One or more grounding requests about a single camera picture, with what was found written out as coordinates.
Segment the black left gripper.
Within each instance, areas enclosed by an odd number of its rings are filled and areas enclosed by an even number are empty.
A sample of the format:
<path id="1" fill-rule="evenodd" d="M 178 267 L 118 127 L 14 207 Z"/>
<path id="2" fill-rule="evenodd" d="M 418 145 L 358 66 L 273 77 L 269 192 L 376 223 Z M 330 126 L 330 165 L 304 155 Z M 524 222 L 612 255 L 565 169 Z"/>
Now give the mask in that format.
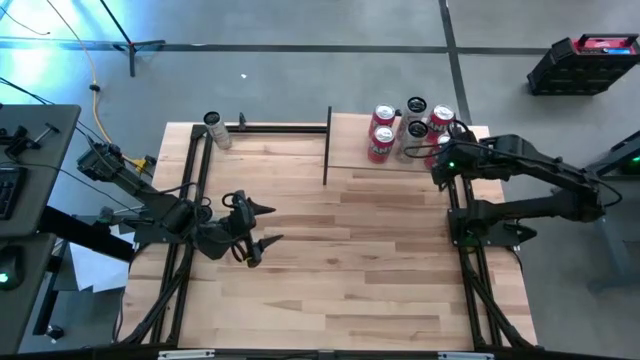
<path id="1" fill-rule="evenodd" d="M 231 251 L 238 262 L 247 262 L 249 268 L 255 268 L 261 262 L 261 253 L 267 247 L 283 238 L 273 235 L 253 241 L 251 230 L 256 226 L 256 216 L 273 213 L 275 208 L 260 205 L 246 196 L 244 190 L 227 193 L 222 198 L 223 205 L 231 211 L 226 217 L 227 231 L 231 234 Z"/>

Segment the white Celsius drink can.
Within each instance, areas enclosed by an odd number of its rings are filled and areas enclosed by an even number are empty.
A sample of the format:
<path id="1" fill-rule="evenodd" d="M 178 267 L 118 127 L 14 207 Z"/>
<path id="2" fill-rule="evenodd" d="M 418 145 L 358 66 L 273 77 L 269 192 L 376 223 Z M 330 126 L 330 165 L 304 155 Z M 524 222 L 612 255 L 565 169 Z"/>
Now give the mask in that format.
<path id="1" fill-rule="evenodd" d="M 400 121 L 397 132 L 403 134 L 407 126 L 413 121 L 421 121 L 427 109 L 427 102 L 422 97 L 409 98 L 400 111 Z"/>
<path id="2" fill-rule="evenodd" d="M 427 125 L 421 120 L 407 123 L 399 130 L 396 159 L 401 163 L 410 163 L 417 156 L 428 134 Z"/>
<path id="3" fill-rule="evenodd" d="M 232 139 L 224 121 L 216 111 L 209 111 L 203 116 L 204 125 L 216 145 L 222 150 L 232 147 Z"/>

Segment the black and red tool case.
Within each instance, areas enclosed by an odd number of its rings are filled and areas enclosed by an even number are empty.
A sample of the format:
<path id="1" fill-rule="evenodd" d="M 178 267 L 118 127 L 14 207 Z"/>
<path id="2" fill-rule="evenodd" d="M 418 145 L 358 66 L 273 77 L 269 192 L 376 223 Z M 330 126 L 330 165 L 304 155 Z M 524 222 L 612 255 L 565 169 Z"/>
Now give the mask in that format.
<path id="1" fill-rule="evenodd" d="M 583 34 L 554 43 L 527 75 L 537 96 L 595 96 L 640 64 L 640 34 Z"/>

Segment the white paper sheets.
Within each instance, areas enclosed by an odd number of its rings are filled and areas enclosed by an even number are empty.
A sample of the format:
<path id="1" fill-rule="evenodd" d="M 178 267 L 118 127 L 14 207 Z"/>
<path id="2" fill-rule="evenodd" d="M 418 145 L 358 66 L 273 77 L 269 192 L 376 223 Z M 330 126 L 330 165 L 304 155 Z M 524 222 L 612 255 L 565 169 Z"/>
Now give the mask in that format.
<path id="1" fill-rule="evenodd" d="M 71 243 L 70 251 L 76 284 L 79 290 L 93 293 L 125 287 L 129 275 L 129 263 L 99 254 L 83 246 Z"/>

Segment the grey metal stand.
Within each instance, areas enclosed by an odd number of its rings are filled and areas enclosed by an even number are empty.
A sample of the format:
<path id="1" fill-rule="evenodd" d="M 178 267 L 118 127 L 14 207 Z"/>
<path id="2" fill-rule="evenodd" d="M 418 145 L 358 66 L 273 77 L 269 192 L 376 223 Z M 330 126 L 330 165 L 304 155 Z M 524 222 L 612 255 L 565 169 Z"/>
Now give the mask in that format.
<path id="1" fill-rule="evenodd" d="M 609 176 L 612 171 L 617 171 L 623 165 L 638 165 L 640 157 L 640 130 L 621 140 L 602 153 L 595 160 L 580 165 L 588 173 L 594 173 L 600 179 L 607 181 L 631 181 L 631 175 Z M 630 255 L 625 241 L 615 237 L 614 223 L 608 221 L 606 216 L 600 217 L 593 223 L 593 231 L 586 230 L 582 224 L 563 226 L 559 238 L 569 240 L 569 249 L 576 250 L 578 241 L 593 237 L 596 242 L 602 243 L 602 249 L 607 250 L 608 259 L 613 266 L 613 275 L 609 278 L 592 280 L 587 283 L 587 289 L 593 294 L 600 294 L 614 288 L 640 285 L 640 270 L 632 268 Z"/>

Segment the black support beam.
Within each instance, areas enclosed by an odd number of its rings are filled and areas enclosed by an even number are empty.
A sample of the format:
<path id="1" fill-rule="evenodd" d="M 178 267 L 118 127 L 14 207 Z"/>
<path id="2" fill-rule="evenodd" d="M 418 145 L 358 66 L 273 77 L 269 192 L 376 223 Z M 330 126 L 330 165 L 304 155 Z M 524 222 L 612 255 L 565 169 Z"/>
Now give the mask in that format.
<path id="1" fill-rule="evenodd" d="M 134 256 L 130 243 L 53 207 L 47 206 L 43 210 L 37 229 L 127 263 Z"/>

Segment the black tripod stand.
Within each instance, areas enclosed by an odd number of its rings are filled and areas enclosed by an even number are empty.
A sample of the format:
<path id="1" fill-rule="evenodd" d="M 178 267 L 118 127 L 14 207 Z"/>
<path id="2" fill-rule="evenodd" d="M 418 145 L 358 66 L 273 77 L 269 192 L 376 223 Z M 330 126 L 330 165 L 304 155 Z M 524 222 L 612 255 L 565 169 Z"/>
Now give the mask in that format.
<path id="1" fill-rule="evenodd" d="M 105 0 L 99 0 L 99 2 L 102 5 L 102 7 L 104 8 L 104 10 L 106 11 L 106 13 L 108 14 L 108 16 L 111 19 L 111 21 L 116 26 L 116 28 L 117 28 L 118 32 L 120 33 L 120 35 L 122 36 L 122 38 L 124 39 L 123 42 L 114 42 L 114 43 L 112 43 L 111 47 L 114 48 L 115 50 L 117 50 L 119 52 L 122 52 L 122 53 L 125 53 L 127 55 L 128 61 L 129 61 L 129 75 L 131 77 L 134 77 L 136 75 L 136 67 L 135 67 L 136 54 L 143 47 L 155 47 L 157 49 L 161 49 L 163 46 L 166 45 L 166 41 L 165 40 L 161 40 L 161 39 L 149 40 L 149 41 L 140 41 L 140 42 L 132 41 L 130 39 L 130 37 L 128 36 L 128 34 L 126 33 L 126 31 L 124 30 L 124 28 L 122 27 L 122 25 L 120 24 L 120 22 L 114 16 L 113 12 L 109 8 L 109 6 L 106 3 L 106 1 Z"/>

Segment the grey desk top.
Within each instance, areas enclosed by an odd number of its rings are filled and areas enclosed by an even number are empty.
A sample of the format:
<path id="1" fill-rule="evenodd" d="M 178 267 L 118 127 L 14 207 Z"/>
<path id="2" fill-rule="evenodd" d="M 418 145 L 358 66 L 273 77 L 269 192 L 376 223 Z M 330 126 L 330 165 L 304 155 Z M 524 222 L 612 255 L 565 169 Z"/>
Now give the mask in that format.
<path id="1" fill-rule="evenodd" d="M 43 137 L 38 149 L 23 151 L 16 160 L 7 157 L 0 145 L 0 165 L 27 169 L 11 218 L 0 220 L 0 237 L 21 237 L 36 231 L 80 113 L 78 105 L 5 104 L 0 107 L 0 128 L 13 134 L 22 126 L 30 139 Z"/>
<path id="2" fill-rule="evenodd" d="M 18 245 L 24 248 L 24 280 L 10 291 L 0 290 L 0 355 L 15 353 L 46 272 L 56 241 L 50 233 L 0 240 L 0 249 Z"/>

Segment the black computer mouse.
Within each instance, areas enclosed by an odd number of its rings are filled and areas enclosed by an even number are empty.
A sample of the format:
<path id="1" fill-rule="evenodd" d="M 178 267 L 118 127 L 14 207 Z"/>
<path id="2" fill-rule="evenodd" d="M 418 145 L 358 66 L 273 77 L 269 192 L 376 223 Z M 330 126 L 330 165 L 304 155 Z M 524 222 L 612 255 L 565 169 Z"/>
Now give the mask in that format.
<path id="1" fill-rule="evenodd" d="M 18 245 L 0 249 L 0 290 L 18 288 L 24 280 L 24 248 Z"/>

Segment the black keyboard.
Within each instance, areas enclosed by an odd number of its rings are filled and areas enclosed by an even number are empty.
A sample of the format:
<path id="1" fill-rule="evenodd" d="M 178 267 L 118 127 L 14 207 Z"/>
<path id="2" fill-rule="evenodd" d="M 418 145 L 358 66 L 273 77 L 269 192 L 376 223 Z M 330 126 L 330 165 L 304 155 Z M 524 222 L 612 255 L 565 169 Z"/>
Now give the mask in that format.
<path id="1" fill-rule="evenodd" d="M 27 172 L 25 167 L 0 167 L 0 220 L 12 217 Z"/>

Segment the black desk clamp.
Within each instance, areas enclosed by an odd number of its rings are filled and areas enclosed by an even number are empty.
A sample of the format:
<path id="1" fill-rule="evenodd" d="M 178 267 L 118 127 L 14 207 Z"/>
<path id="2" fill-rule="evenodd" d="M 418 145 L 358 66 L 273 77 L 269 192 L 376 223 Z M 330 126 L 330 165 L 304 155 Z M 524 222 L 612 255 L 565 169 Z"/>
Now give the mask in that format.
<path id="1" fill-rule="evenodd" d="M 9 135 L 5 128 L 0 128 L 0 145 L 5 146 L 4 154 L 12 159 L 17 159 L 25 150 L 38 150 L 41 148 L 42 141 L 50 134 L 58 134 L 60 130 L 46 123 L 47 129 L 35 139 L 28 136 L 28 130 L 19 125 L 16 131 Z"/>

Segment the black aluminium rig frame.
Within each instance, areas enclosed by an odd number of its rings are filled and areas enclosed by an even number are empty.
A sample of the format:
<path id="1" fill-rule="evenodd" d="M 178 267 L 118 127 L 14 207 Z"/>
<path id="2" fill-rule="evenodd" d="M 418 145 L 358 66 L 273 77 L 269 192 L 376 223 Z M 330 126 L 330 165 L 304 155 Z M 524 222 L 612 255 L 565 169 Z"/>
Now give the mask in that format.
<path id="1" fill-rule="evenodd" d="M 290 360 L 359 350 L 470 351 L 506 345 L 481 301 L 468 305 L 462 252 L 449 237 L 450 197 L 421 170 L 362 161 L 333 167 L 330 131 L 256 125 L 209 161 L 205 199 L 242 189 L 270 208 L 261 264 L 193 257 L 187 288 L 161 318 L 181 348 Z"/>

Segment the wooden shelf with black frame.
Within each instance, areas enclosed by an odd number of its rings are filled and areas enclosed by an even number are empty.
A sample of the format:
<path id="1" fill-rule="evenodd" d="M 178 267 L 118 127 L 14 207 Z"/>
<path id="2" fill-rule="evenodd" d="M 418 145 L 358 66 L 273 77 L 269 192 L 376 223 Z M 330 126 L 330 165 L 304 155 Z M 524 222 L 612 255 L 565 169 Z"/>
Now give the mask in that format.
<path id="1" fill-rule="evenodd" d="M 327 110 L 326 139 L 324 150 L 324 185 L 329 183 L 330 171 L 363 170 L 382 171 L 385 175 L 402 175 L 422 182 L 430 190 L 437 189 L 422 159 L 411 162 L 400 161 L 394 145 L 388 159 L 383 163 L 371 162 L 368 158 L 370 140 L 368 129 L 371 114 L 341 113 L 331 107 Z"/>

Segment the silver bracket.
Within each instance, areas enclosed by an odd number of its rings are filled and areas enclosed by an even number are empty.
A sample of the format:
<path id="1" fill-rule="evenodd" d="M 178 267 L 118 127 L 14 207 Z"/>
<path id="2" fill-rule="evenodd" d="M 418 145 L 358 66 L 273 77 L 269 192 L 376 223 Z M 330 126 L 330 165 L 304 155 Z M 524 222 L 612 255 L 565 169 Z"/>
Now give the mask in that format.
<path id="1" fill-rule="evenodd" d="M 495 360 L 495 356 L 479 352 L 438 352 L 437 360 Z"/>
<path id="2" fill-rule="evenodd" d="M 157 360 L 213 360 L 214 349 L 180 349 L 160 351 Z"/>

